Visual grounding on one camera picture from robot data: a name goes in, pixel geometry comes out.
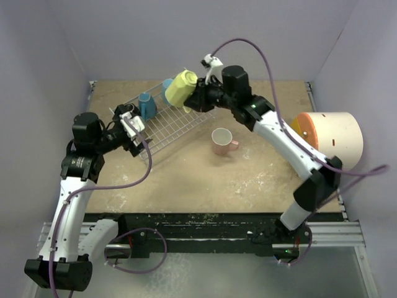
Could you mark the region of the yellow-green mug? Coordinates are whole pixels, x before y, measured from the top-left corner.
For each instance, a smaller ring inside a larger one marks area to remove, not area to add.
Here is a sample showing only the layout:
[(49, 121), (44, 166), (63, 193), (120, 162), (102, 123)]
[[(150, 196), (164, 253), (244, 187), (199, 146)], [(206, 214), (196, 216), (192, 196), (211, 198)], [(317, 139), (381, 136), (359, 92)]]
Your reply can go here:
[(176, 108), (182, 108), (185, 113), (190, 113), (191, 108), (184, 105), (185, 101), (194, 92), (198, 77), (190, 70), (179, 73), (166, 89), (165, 97), (168, 103)]

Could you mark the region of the pink mug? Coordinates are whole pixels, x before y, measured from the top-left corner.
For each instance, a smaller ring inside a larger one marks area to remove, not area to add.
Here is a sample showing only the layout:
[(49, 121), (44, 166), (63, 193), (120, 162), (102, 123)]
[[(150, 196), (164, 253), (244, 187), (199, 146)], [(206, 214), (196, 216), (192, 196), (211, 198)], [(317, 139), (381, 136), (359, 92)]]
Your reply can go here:
[(239, 142), (233, 139), (232, 133), (226, 128), (217, 128), (212, 134), (212, 151), (216, 155), (225, 155), (239, 148)]

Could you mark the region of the dark blue mug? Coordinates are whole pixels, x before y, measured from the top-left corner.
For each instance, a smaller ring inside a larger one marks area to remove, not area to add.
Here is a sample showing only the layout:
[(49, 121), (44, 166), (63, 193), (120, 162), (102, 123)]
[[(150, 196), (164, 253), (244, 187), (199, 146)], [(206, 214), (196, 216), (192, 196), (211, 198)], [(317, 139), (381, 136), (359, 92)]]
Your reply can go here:
[(150, 93), (141, 93), (138, 96), (138, 108), (141, 112), (141, 117), (145, 121), (156, 117), (158, 111), (154, 98)]

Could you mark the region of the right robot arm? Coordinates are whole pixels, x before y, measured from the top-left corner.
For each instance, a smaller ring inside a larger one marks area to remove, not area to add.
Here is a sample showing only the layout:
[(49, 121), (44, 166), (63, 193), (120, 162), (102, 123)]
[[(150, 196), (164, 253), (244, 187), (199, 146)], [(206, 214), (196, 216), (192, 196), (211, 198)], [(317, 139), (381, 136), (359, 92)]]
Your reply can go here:
[(338, 189), (341, 175), (329, 167), (341, 169), (342, 161), (318, 152), (280, 120), (266, 98), (252, 93), (248, 74), (241, 66), (227, 66), (221, 75), (221, 81), (215, 76), (206, 80), (189, 71), (184, 77), (194, 90), (184, 105), (196, 112), (215, 107), (230, 110), (237, 122), (268, 141), (297, 172), (303, 182), (275, 229), (281, 242), (290, 243), (298, 235), (297, 228)]

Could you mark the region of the light blue mug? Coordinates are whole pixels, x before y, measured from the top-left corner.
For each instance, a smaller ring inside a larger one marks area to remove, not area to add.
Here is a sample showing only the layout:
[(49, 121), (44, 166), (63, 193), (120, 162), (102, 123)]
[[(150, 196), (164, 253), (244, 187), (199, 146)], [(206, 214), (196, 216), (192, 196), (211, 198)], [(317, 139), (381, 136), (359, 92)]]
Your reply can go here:
[(166, 97), (166, 91), (168, 89), (168, 87), (172, 84), (172, 82), (174, 81), (173, 78), (167, 78), (162, 82), (162, 91), (161, 91), (161, 97), (163, 99), (163, 103), (165, 103), (166, 105), (170, 105), (170, 103), (167, 100)]

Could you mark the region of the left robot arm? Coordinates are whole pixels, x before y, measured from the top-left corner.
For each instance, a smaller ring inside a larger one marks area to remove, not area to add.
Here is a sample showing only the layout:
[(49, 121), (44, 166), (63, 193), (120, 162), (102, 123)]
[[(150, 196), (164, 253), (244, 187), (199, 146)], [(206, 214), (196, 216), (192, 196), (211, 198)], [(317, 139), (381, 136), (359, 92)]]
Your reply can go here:
[(87, 204), (104, 166), (105, 154), (120, 147), (138, 156), (148, 148), (146, 125), (134, 104), (116, 107), (109, 125), (93, 112), (73, 120), (73, 139), (61, 163), (58, 205), (38, 257), (27, 260), (24, 272), (39, 287), (84, 291), (92, 277), (93, 263), (106, 245), (127, 238), (127, 227), (118, 217), (104, 217), (81, 234)]

